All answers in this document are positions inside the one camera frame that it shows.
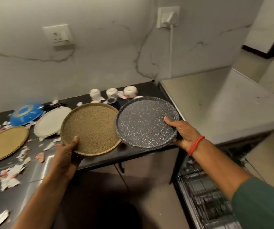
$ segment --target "person's left hand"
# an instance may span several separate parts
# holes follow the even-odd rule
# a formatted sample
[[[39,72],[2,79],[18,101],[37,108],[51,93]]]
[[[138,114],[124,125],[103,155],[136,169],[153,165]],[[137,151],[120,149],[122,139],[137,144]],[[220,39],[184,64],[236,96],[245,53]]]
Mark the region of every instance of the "person's left hand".
[[[63,144],[59,145],[51,165],[51,175],[57,176],[58,178],[65,178],[67,181],[72,179],[83,159],[72,153],[78,147],[78,144],[79,137],[75,136],[72,143],[66,146],[63,146]]]

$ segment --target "white switch plate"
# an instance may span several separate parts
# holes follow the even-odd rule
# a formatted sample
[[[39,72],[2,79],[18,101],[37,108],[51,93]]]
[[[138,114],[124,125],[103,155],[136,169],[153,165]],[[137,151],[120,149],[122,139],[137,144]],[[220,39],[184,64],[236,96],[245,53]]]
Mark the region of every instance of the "white switch plate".
[[[175,13],[177,13],[177,17],[179,19],[179,10],[180,10],[179,6],[169,6],[169,7],[160,7],[160,8],[158,8],[157,27],[158,28],[167,27],[166,23],[161,23],[162,15],[164,13],[175,12]]]
[[[74,40],[67,24],[42,27],[49,44],[53,47],[72,45]]]

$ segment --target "forearm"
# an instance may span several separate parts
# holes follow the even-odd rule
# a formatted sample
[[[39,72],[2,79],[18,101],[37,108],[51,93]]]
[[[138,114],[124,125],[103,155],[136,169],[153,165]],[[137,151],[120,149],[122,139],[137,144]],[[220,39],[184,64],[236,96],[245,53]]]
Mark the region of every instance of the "forearm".
[[[230,200],[239,186],[250,178],[244,169],[206,139],[200,141],[192,157]]]
[[[49,229],[69,181],[48,174],[30,198],[12,229]]]

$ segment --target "white plate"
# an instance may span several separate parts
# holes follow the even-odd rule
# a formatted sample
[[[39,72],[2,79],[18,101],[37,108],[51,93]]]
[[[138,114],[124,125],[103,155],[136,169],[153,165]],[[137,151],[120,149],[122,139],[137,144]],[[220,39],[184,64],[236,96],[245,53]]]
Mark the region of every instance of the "white plate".
[[[34,134],[37,137],[48,137],[61,130],[65,117],[71,112],[71,108],[60,107],[53,109],[43,115],[34,127]]]

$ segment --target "red bracelet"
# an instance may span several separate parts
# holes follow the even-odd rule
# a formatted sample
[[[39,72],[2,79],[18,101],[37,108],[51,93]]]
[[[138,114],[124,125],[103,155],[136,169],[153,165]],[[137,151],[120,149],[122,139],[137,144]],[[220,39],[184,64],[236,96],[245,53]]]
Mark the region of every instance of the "red bracelet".
[[[201,136],[200,138],[198,138],[198,139],[196,140],[196,142],[193,144],[193,146],[191,147],[190,151],[188,152],[189,156],[192,155],[192,153],[194,152],[194,150],[197,148],[198,143],[199,143],[202,139],[204,139],[204,138],[205,138],[204,136]]]

